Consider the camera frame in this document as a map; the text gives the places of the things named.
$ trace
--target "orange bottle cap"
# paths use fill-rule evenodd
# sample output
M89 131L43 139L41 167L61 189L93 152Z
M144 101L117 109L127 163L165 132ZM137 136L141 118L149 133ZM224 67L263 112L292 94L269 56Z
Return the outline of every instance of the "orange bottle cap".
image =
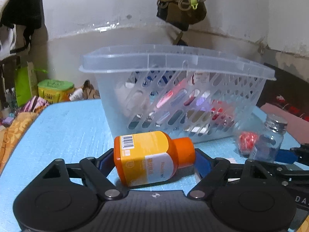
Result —
M190 138L173 139L178 154L178 168L192 166L195 162L194 145Z

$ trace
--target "plastic basket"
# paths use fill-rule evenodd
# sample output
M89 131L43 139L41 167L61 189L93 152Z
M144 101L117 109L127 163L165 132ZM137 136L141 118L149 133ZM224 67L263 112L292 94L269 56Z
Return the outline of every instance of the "plastic basket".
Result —
M161 130L194 142L230 136L251 114L274 70L214 50L111 46L83 56L112 136Z

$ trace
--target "blue table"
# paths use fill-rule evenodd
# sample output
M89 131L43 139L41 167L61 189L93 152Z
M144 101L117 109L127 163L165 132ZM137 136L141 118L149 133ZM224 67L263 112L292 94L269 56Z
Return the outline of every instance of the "blue table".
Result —
M266 114L256 107L251 117L251 121L264 121ZM12 211L13 201L52 160L63 158L66 163L77 163L87 156L99 157L112 147L113 139L100 100L60 103L45 109L17 145L0 177L0 232L20 231ZM233 138L199 143L195 147L212 158L245 162L245 158L235 152ZM290 147L299 147L299 144L286 134L282 148ZM108 178L120 184L115 169ZM195 184L193 168L187 168L179 170L165 184L140 189L181 189L187 194Z

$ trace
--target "green paper bag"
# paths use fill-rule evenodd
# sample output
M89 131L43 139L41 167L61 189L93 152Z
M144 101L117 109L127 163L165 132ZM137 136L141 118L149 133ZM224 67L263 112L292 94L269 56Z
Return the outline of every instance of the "green paper bag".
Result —
M32 62L15 71L15 91L18 107L26 104L33 96L38 96L38 81Z

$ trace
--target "red item in basket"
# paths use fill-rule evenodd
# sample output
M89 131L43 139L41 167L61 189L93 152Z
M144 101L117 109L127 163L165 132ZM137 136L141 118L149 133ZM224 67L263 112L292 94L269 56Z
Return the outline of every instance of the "red item in basket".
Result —
M241 132L238 137L238 149L241 154L248 155L253 150L259 136L255 132Z

